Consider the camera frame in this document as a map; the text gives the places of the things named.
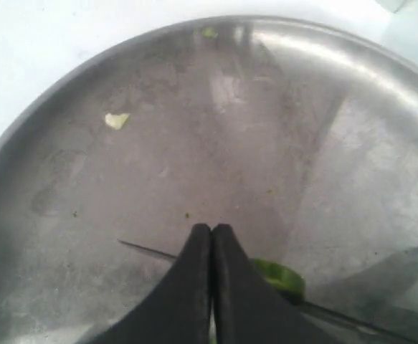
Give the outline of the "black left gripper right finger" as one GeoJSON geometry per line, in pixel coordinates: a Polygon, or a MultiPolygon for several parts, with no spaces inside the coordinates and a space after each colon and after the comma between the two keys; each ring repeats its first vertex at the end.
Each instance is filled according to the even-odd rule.
{"type": "Polygon", "coordinates": [[[264,280],[233,228],[212,230],[212,297],[218,343],[337,343],[264,280]]]}

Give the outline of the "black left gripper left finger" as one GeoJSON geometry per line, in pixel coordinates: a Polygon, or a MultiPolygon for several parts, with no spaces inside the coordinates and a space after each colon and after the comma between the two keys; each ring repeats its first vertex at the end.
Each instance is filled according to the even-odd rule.
{"type": "Polygon", "coordinates": [[[176,261],[152,292],[94,343],[208,343],[211,229],[196,224],[176,261]]]}

